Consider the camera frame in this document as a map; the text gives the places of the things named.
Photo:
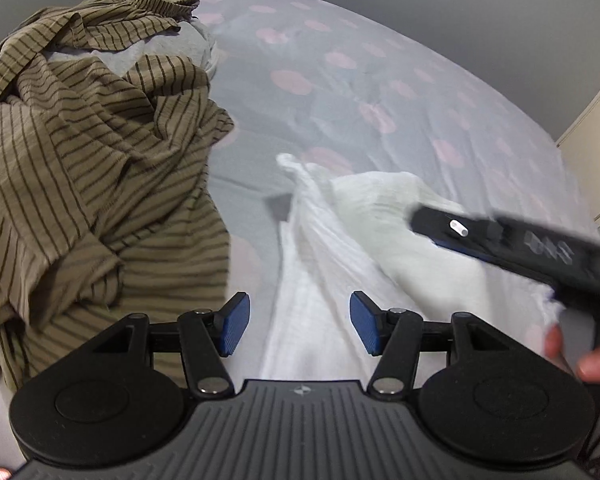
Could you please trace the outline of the person's right hand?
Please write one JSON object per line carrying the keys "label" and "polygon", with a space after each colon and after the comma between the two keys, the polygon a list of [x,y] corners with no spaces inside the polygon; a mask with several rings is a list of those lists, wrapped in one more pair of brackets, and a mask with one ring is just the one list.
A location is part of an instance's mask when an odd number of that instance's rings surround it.
{"label": "person's right hand", "polygon": [[547,359],[561,370],[577,376],[582,382],[600,384],[600,348],[588,352],[577,362],[576,370],[572,370],[562,355],[563,344],[562,330],[558,325],[552,326],[545,335],[544,340],[544,354]]}

